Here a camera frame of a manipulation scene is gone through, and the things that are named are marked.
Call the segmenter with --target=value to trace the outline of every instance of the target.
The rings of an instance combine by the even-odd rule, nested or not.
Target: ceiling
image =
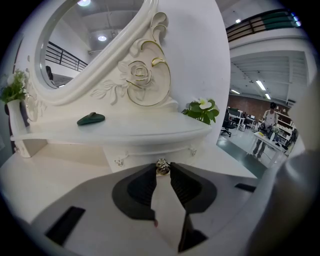
[[[266,51],[231,59],[230,89],[241,93],[239,96],[267,100],[268,93],[272,101],[290,107],[306,88],[307,67],[302,51]]]
[[[257,14],[284,8],[278,0],[217,0],[216,2],[226,28],[234,25],[238,19],[243,21]]]
[[[91,51],[105,48],[137,14],[143,0],[91,0],[87,6],[75,4],[62,19]],[[99,41],[105,36],[106,41]]]

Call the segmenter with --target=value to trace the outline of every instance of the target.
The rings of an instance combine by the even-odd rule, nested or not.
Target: flower vase
[[[26,134],[27,129],[20,111],[20,100],[15,99],[9,101],[6,105],[9,109],[10,127],[12,135],[17,136],[20,134]]]
[[[272,135],[271,135],[271,137],[270,137],[270,141],[271,141],[271,142],[274,140],[275,136],[276,136],[276,134],[273,132]]]

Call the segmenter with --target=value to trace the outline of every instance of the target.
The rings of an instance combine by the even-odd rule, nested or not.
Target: green leaves
[[[203,116],[203,122],[207,125],[210,125],[210,118],[208,117],[207,114]]]
[[[217,117],[219,115],[219,110],[217,109],[212,109],[210,112],[212,112],[214,117]]]
[[[198,105],[193,105],[193,106],[191,107],[191,110],[192,110],[193,112],[199,112],[199,113],[201,113],[202,111],[204,111],[203,109],[200,108],[200,104],[198,104]]]
[[[208,111],[207,114],[209,119],[213,120],[215,118],[214,113],[212,113],[212,111]]]
[[[194,119],[200,118],[201,117],[201,113],[200,112],[193,112],[193,111],[189,111],[188,112],[188,116]]]
[[[189,104],[189,109],[184,109],[182,113],[207,125],[211,124],[211,120],[215,123],[216,117],[219,115],[219,111],[217,109],[214,109],[216,102],[213,99],[209,99],[208,102],[211,103],[211,107],[201,109],[200,103],[193,101]]]
[[[26,83],[26,80],[27,77],[25,73],[17,69],[10,85],[1,88],[0,99],[5,104],[13,100],[23,100],[25,98],[24,84]]]

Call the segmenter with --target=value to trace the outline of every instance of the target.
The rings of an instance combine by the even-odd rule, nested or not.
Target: brick wall
[[[255,116],[256,120],[259,120],[262,119],[265,111],[270,109],[270,102],[255,98],[229,95],[227,106],[230,108],[239,109],[243,112],[246,112],[248,115],[253,115]],[[282,113],[282,109],[285,109],[285,115],[288,114],[288,107],[278,104],[277,106],[279,106],[279,109],[276,109],[277,112],[281,111]]]

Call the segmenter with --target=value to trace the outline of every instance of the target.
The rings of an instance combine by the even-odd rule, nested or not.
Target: carved rose
[[[141,88],[146,88],[152,79],[151,70],[147,69],[143,64],[131,66],[130,74],[131,76],[127,80]]]
[[[122,73],[121,79],[134,89],[135,96],[139,101],[144,100],[146,90],[158,90],[158,86],[153,83],[152,72],[144,62],[140,60],[120,61],[118,69]]]

